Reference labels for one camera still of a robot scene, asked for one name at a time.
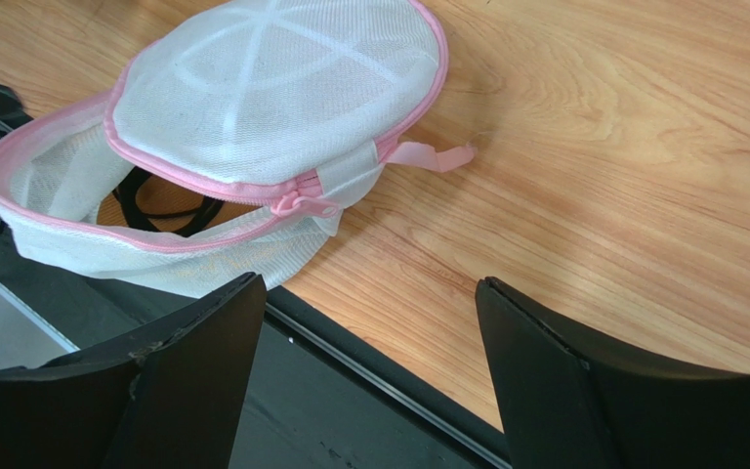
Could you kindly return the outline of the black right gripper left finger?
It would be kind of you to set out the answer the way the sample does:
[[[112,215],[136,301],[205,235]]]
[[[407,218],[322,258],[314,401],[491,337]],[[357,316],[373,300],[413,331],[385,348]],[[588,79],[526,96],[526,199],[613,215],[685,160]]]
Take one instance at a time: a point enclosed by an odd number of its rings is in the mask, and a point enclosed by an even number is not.
[[[0,369],[0,468],[225,468],[263,324],[261,276],[39,367]]]

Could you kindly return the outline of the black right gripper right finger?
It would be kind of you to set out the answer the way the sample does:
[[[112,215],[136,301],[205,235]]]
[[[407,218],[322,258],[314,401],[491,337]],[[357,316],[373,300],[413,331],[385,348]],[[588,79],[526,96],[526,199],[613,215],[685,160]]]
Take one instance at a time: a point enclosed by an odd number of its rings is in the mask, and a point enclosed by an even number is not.
[[[516,468],[750,468],[750,374],[683,362],[482,279],[479,328]]]

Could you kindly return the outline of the white mesh laundry bag pink zipper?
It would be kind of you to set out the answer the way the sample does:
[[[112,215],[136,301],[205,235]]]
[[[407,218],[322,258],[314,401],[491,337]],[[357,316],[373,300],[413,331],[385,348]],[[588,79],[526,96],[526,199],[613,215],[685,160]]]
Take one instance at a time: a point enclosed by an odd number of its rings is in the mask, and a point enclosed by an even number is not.
[[[191,298],[243,274],[276,287],[388,164],[447,172],[472,147],[401,135],[448,70],[417,1],[231,1],[128,62],[114,86],[0,140],[0,218],[19,254]],[[183,237],[97,223],[135,168],[257,209]]]

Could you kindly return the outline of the black and orange bra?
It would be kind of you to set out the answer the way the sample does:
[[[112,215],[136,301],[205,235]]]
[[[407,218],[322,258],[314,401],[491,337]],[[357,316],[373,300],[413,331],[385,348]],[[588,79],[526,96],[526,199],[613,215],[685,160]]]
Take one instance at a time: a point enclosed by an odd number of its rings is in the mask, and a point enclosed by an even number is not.
[[[97,223],[189,237],[256,209],[193,192],[135,168],[104,199]]]

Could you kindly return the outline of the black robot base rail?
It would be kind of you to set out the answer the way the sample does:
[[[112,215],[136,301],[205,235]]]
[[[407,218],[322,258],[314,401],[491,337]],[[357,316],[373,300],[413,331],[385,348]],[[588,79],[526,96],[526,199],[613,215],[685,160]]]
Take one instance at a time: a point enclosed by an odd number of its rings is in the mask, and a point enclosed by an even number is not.
[[[0,139],[26,124],[0,85]],[[0,218],[0,369],[39,367],[195,302],[23,259]],[[225,468],[506,468],[502,434],[278,288]]]

